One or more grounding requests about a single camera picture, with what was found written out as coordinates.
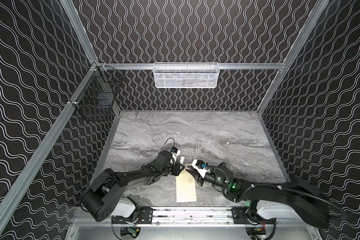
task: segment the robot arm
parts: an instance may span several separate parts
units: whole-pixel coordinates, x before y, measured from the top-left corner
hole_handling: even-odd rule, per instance
[[[150,185],[168,174],[178,176],[185,168],[176,163],[180,150],[172,147],[161,151],[151,163],[139,170],[114,172],[104,170],[99,177],[82,193],[81,204],[97,222],[106,219],[115,209],[126,190]],[[224,197],[232,202],[250,200],[250,207],[238,216],[252,223],[270,218],[301,218],[306,223],[319,228],[329,226],[329,211],[342,210],[329,202],[319,190],[300,179],[280,184],[265,184],[238,179],[233,176],[225,163],[209,166],[200,160],[194,160],[192,170],[187,171],[196,179],[199,186],[207,181],[221,187]]]
[[[250,208],[244,217],[251,222],[285,217],[289,211],[313,227],[327,228],[329,211],[337,209],[342,213],[338,206],[328,201],[326,195],[301,179],[265,184],[234,178],[224,162],[219,166],[209,166],[201,160],[194,160],[192,167],[194,169],[187,169],[187,172],[192,174],[199,186],[207,181],[221,187],[224,197],[232,202],[250,200]]]
[[[99,177],[82,193],[81,204],[97,222],[106,219],[115,209],[126,190],[150,185],[168,174],[178,176],[184,166],[176,163],[180,150],[172,147],[170,151],[161,151],[151,163],[141,169],[130,172],[104,170]]]

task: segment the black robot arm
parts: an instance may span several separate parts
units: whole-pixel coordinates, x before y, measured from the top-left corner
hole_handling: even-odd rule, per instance
[[[126,190],[150,185],[168,174],[178,176],[184,169],[183,165],[176,163],[179,153],[176,147],[172,147],[170,151],[161,151],[154,161],[135,171],[104,170],[82,193],[81,204],[97,222],[101,222],[112,213]]]
[[[288,205],[303,221],[314,227],[327,228],[329,226],[329,220],[332,217],[329,215],[330,210],[336,209],[336,212],[344,217],[343,211],[329,202],[325,194],[301,179],[265,184],[234,178],[232,171],[225,166],[224,162],[219,166],[209,166],[201,160],[194,160],[192,166],[194,169],[187,169],[187,172],[192,174],[199,186],[203,186],[204,181],[207,181],[221,187],[224,197],[232,202],[250,200],[250,208],[255,211],[247,217],[253,222],[258,222],[256,204],[259,200]]]

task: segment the gray marble surface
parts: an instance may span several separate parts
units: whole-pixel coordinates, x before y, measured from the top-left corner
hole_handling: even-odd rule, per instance
[[[256,113],[122,112],[104,169],[126,172],[151,162],[169,137],[185,163],[226,162],[235,177],[254,182],[285,181]],[[173,145],[168,141],[166,148]],[[125,192],[152,206],[234,206],[211,185],[196,186],[197,202],[176,202],[175,176]]]

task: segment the black patterned wallpaper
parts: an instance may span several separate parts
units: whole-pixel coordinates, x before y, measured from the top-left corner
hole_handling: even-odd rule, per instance
[[[107,68],[106,77],[119,80]],[[124,110],[251,110],[277,70],[221,70],[216,88],[156,88],[151,70],[124,72],[117,103]]]
[[[315,0],[73,0],[103,63],[280,63]]]
[[[283,164],[339,204],[324,240],[360,240],[360,0],[331,0],[263,115]]]
[[[0,202],[89,65],[58,0],[0,1]]]
[[[111,126],[72,115],[0,239],[65,238]]]

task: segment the beige paper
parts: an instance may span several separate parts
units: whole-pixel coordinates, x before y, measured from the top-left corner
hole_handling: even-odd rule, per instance
[[[176,177],[176,202],[196,201],[195,179],[184,169],[180,175]]]

